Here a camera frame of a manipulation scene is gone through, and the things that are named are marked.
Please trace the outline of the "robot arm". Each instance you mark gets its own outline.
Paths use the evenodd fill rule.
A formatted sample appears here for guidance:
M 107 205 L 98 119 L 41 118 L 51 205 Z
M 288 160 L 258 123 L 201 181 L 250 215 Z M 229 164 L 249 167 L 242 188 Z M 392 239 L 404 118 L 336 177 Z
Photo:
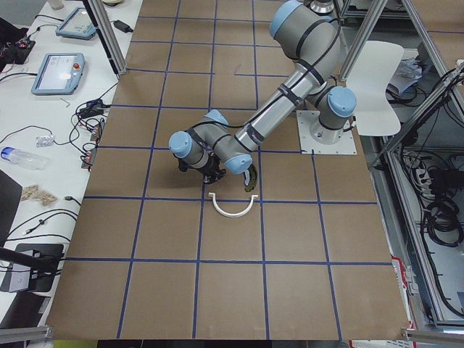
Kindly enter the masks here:
M 274 14 L 270 35 L 294 61 L 294 72 L 235 134 L 229 133 L 231 125 L 216 109 L 196 125 L 174 133 L 169 148 L 181 172 L 197 170 L 205 184 L 226 173 L 242 174 L 244 188 L 252 191 L 257 171 L 251 153 L 304 101 L 318 109 L 322 129 L 344 130 L 356 96 L 347 87 L 328 84 L 340 55 L 340 27 L 299 1 L 286 1 Z

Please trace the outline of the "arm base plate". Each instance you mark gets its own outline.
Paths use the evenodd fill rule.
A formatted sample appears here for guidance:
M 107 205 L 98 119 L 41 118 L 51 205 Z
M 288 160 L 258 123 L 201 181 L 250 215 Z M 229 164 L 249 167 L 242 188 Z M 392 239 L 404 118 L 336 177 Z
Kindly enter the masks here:
M 297 111 L 299 144 L 303 154 L 356 155 L 356 145 L 349 121 L 339 130 L 320 124 L 319 111 Z

